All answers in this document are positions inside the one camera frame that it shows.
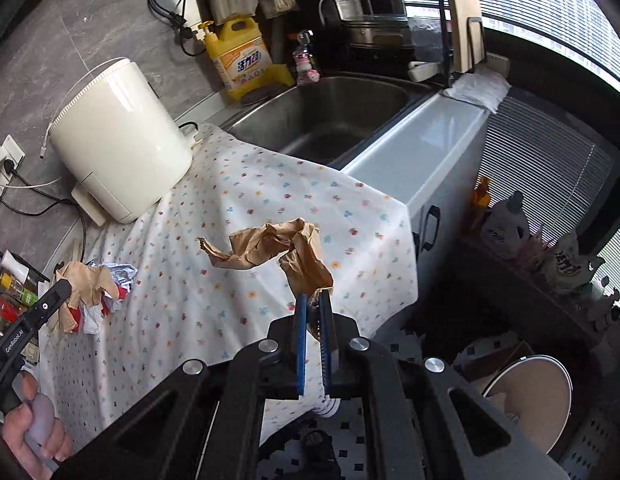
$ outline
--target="white rice cooker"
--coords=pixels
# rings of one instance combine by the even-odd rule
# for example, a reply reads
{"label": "white rice cooker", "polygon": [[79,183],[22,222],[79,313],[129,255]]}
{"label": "white rice cooker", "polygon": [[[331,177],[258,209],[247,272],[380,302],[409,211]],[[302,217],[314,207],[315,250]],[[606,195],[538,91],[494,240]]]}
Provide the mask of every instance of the white rice cooker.
{"label": "white rice cooker", "polygon": [[132,222],[180,181],[196,130],[184,136],[136,63],[122,59],[95,76],[49,128],[76,177],[72,196],[99,225],[94,198],[118,222]]}

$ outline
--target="gray tile wall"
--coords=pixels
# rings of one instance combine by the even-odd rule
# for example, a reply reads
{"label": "gray tile wall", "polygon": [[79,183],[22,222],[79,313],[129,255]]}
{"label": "gray tile wall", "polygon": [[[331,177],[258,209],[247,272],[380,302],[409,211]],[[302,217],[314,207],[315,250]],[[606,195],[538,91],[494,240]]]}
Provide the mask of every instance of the gray tile wall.
{"label": "gray tile wall", "polygon": [[[72,85],[117,56],[139,65],[175,118],[222,86],[207,55],[186,57],[146,0],[43,0],[0,46],[0,143],[8,134],[17,140],[26,153],[20,173],[32,184],[62,176],[47,191],[69,196],[74,177],[52,147],[39,158],[46,127]],[[29,190],[7,190],[4,199],[29,212],[50,204]],[[0,204],[0,249],[42,269],[76,218],[69,206],[28,218]]]}

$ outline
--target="blue gripper pad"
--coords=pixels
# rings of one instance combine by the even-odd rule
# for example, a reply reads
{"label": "blue gripper pad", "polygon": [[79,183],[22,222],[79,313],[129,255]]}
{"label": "blue gripper pad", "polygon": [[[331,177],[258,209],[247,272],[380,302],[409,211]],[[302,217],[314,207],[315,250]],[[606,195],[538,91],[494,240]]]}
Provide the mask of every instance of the blue gripper pad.
{"label": "blue gripper pad", "polygon": [[321,374],[323,375],[323,388],[330,391],[331,359],[330,359],[330,331],[328,327],[328,311],[323,294],[319,295],[319,343],[321,344]]}
{"label": "blue gripper pad", "polygon": [[307,330],[307,308],[308,300],[305,294],[300,294],[296,299],[295,317],[296,317],[296,392],[300,396],[305,391],[305,337]]}

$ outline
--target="sink basin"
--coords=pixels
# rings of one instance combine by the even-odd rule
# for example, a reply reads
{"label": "sink basin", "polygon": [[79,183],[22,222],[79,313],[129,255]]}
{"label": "sink basin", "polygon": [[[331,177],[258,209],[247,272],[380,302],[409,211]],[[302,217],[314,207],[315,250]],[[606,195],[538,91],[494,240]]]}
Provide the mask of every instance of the sink basin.
{"label": "sink basin", "polygon": [[364,141],[372,142],[402,110],[430,93],[408,81],[324,76],[239,113],[221,127],[243,142],[340,169],[348,162],[344,155],[351,160]]}

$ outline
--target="white cable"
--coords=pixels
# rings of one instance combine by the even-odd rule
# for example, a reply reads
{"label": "white cable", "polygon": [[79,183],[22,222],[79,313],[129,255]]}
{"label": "white cable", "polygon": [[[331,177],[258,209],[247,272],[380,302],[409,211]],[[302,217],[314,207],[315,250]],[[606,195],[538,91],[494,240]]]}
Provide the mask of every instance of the white cable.
{"label": "white cable", "polygon": [[50,186],[55,182],[59,182],[59,180],[61,180],[61,177],[55,178],[55,180],[51,180],[50,182],[47,182],[45,184],[35,184],[34,186],[7,186],[6,184],[0,184],[0,187],[8,187],[10,189],[34,189],[36,187]]}
{"label": "white cable", "polygon": [[52,123],[55,121],[56,115],[59,113],[59,110],[61,109],[61,106],[63,105],[63,103],[66,101],[66,98],[70,95],[70,92],[74,90],[81,81],[84,80],[85,76],[90,75],[92,72],[94,72],[95,70],[97,70],[98,68],[102,67],[103,65],[107,63],[111,63],[113,61],[114,62],[121,61],[122,59],[125,59],[125,57],[113,57],[112,59],[108,59],[107,61],[104,61],[103,63],[98,64],[96,67],[91,68],[90,70],[88,70],[88,72],[86,72],[84,75],[81,76],[81,79],[79,79],[79,81],[77,81],[76,83],[72,85],[72,88],[69,89],[68,92],[66,92],[66,95],[64,95],[64,98],[61,99],[61,102],[59,103],[58,107],[56,107],[55,113],[52,115],[52,120],[48,123],[48,127],[46,128],[46,134],[43,137],[43,145],[41,146],[39,158],[43,158],[43,156],[46,154],[46,149],[48,148],[48,134],[50,133],[50,126],[52,126]]}

